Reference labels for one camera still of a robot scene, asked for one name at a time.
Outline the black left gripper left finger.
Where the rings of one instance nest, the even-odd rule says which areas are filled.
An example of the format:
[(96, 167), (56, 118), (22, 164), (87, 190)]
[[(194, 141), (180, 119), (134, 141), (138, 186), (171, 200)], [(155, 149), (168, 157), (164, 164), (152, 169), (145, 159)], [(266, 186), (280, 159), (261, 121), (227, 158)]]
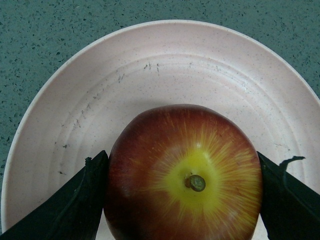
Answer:
[(6, 230), (2, 240), (94, 240), (105, 200), (108, 155), (102, 150), (39, 207)]

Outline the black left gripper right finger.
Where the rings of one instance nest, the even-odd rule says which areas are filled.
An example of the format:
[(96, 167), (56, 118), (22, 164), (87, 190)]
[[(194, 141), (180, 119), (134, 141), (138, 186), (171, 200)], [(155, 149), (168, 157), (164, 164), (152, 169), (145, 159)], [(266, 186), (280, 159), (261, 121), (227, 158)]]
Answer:
[(263, 196), (260, 215), (270, 240), (318, 240), (320, 195), (287, 172), (293, 156), (279, 165), (258, 152)]

